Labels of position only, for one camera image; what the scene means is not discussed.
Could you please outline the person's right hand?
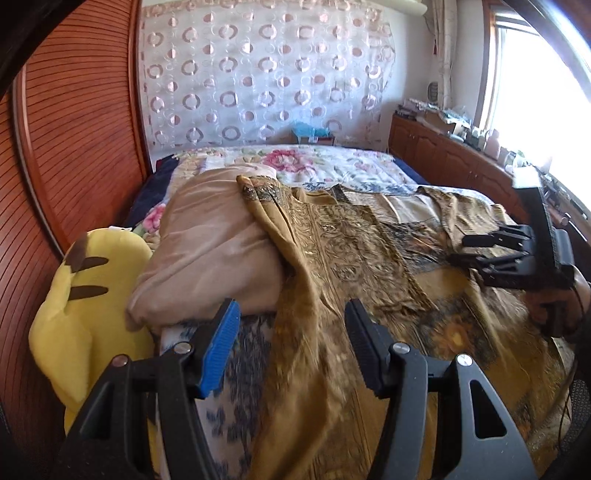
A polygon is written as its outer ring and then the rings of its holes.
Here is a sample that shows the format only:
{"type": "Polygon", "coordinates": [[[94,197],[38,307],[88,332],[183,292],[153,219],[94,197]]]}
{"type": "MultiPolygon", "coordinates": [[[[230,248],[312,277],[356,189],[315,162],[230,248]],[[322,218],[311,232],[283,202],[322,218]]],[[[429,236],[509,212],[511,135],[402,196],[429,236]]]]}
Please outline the person's right hand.
{"type": "Polygon", "coordinates": [[[561,332],[566,337],[574,337],[586,321],[590,311],[590,284],[578,268],[574,268],[574,285],[569,290],[543,289],[526,292],[524,303],[528,308],[532,322],[541,327],[548,320],[547,305],[560,306],[561,332]]]}

